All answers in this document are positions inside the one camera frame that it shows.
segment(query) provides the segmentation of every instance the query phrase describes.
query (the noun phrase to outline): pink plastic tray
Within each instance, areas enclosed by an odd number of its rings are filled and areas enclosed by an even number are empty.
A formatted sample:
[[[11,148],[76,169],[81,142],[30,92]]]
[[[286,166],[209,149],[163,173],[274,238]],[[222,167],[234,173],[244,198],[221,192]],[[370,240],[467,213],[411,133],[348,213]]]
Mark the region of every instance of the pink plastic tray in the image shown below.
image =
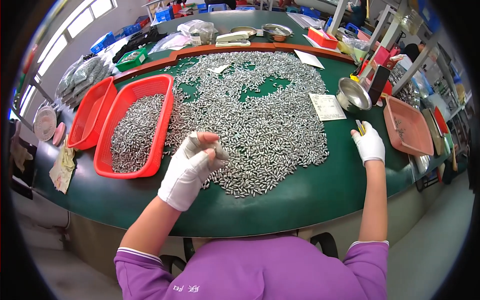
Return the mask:
[[[371,36],[369,36],[368,34],[366,34],[365,32],[363,32],[363,31],[361,31],[361,30],[358,31],[357,37],[358,37],[360,40],[366,41],[366,42],[370,41],[370,38],[371,38]],[[372,49],[373,49],[374,51],[376,51],[377,48],[378,48],[378,46],[380,46],[380,42],[376,41],[376,42],[375,42],[375,45],[373,45],[373,48],[372,48]]]
[[[433,155],[433,143],[427,122],[421,112],[395,97],[386,98],[385,125],[393,148],[415,156]],[[395,120],[401,121],[403,141],[397,132]]]

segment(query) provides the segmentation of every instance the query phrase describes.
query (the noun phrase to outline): pile of metal parts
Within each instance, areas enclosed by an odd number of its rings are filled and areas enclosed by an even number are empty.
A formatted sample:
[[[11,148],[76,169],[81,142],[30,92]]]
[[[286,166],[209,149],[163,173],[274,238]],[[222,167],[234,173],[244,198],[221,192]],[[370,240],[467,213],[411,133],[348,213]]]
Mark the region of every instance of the pile of metal parts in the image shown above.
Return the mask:
[[[203,55],[179,64],[192,65],[175,76],[174,105],[166,146],[172,154],[191,131],[215,132],[230,155],[225,168],[210,174],[203,188],[219,184],[235,198],[261,195],[276,187],[297,166],[319,165],[328,156],[324,124],[309,93],[325,94],[317,70],[283,52],[232,52]],[[221,75],[207,71],[230,64]],[[275,79],[290,83],[275,86]],[[196,85],[191,95],[181,84]],[[273,93],[261,93],[263,84]]]
[[[390,72],[390,76],[388,77],[388,80],[392,83],[392,86],[394,86],[400,80],[400,78],[402,78],[405,72],[405,69],[400,64],[395,65],[393,70]],[[395,95],[395,97],[420,110],[420,92],[411,80],[405,84],[405,86],[398,92],[398,94]]]
[[[395,128],[396,128],[396,132],[398,133],[398,136],[400,136],[400,140],[402,140],[403,142],[403,133],[405,132],[405,129],[401,129],[399,128],[399,125],[402,123],[402,120],[397,120],[395,118]]]
[[[135,101],[113,130],[112,169],[117,173],[140,170],[150,154],[165,95],[144,96]]]
[[[131,60],[135,60],[135,58],[137,58],[137,56],[139,56],[139,55],[140,55],[140,51],[132,52],[129,55],[127,55],[124,59],[122,59],[121,62],[127,62],[127,61],[131,61]]]

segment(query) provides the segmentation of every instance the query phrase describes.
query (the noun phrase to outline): purple shirt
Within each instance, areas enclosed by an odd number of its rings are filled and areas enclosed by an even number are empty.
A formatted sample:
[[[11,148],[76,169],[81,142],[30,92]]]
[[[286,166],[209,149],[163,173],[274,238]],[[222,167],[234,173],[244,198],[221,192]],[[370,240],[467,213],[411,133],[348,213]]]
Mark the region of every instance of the purple shirt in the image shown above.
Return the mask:
[[[386,299],[388,242],[355,242],[344,261],[294,237],[214,240],[177,277],[154,255],[120,247],[125,300]]]

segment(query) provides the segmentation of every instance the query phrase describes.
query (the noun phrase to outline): white fan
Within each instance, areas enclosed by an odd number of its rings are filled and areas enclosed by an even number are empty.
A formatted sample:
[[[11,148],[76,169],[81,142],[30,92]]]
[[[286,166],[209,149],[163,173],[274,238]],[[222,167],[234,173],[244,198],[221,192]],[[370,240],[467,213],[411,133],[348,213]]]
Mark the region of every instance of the white fan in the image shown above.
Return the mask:
[[[57,115],[55,114],[55,110],[49,105],[39,109],[33,123],[33,130],[36,137],[42,142],[46,142],[52,138],[56,128]]]

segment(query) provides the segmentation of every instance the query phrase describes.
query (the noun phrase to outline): pink fan base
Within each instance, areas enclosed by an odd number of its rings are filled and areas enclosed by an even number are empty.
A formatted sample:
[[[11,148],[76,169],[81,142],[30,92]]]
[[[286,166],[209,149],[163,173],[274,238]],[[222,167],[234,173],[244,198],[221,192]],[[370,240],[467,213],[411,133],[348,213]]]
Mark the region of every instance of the pink fan base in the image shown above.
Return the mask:
[[[55,133],[53,134],[53,144],[55,146],[58,146],[60,144],[64,132],[65,123],[60,122],[60,124],[57,126],[57,129],[55,129]]]

